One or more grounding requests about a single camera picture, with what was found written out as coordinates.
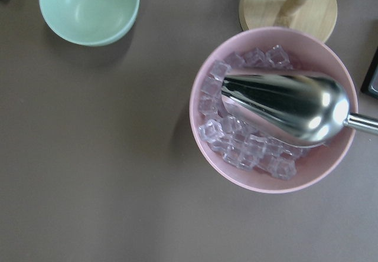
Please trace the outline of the clear ice cubes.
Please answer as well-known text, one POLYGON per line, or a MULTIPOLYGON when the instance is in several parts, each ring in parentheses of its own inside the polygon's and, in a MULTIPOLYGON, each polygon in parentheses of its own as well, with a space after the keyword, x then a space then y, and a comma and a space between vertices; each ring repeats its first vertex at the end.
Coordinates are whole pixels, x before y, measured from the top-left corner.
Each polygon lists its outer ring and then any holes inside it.
POLYGON ((287 145, 229 114, 221 101, 221 82, 234 68, 292 69, 289 55, 281 45, 267 52, 254 48, 244 54, 231 53, 216 60, 200 85, 198 111, 202 118, 199 137, 222 159, 244 171, 260 169, 272 177, 289 180, 296 175, 296 160, 307 148, 287 145))

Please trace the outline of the steel ice scoop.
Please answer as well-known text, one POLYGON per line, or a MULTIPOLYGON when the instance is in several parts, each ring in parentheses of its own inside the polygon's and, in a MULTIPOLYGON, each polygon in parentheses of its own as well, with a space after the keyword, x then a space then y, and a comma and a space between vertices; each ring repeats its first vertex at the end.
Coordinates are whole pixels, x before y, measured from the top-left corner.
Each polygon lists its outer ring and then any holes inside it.
POLYGON ((231 115, 292 146, 321 145, 345 127, 377 134, 377 119, 353 113, 344 87, 317 73, 228 75, 221 97, 231 115))

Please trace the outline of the pink bowl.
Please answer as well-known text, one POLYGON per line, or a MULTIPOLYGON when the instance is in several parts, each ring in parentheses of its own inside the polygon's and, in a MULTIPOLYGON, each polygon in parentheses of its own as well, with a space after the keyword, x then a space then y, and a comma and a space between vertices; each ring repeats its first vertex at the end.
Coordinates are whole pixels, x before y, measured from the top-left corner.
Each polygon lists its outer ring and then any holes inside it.
POLYGON ((203 121, 198 111, 201 96, 201 85, 216 60, 222 60, 233 52, 244 53, 255 47, 266 51, 275 45, 293 55, 306 69, 313 69, 328 74, 339 81, 350 99, 350 109, 358 112, 357 93, 350 74, 339 57, 322 41, 303 32, 282 27, 263 27, 243 31, 217 47, 206 59, 194 80, 190 96, 189 116, 191 129, 197 146, 208 163, 223 177, 243 188, 271 194, 283 194, 299 191, 311 186, 329 175, 344 159, 355 131, 343 129, 327 146, 318 146, 310 150, 303 158, 297 160, 296 175, 288 180, 276 179, 261 170, 243 171, 228 163, 213 152, 208 144, 202 141, 198 127, 203 121))

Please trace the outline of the mint green bowl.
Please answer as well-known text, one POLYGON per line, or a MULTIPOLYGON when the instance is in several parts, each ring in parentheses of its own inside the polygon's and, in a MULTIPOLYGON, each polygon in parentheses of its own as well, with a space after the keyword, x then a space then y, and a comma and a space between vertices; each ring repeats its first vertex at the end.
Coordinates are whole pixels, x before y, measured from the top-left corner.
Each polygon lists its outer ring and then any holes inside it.
POLYGON ((62 39, 89 47, 109 45, 133 27, 140 0, 39 0, 48 27, 62 39))

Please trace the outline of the small black box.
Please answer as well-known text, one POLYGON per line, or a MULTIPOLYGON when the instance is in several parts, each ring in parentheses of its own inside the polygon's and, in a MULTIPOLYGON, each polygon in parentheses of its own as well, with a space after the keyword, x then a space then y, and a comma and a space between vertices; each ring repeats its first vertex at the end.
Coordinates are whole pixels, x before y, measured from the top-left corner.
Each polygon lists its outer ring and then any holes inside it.
POLYGON ((377 99, 377 58, 378 52, 376 50, 361 85, 361 92, 375 99, 377 99))

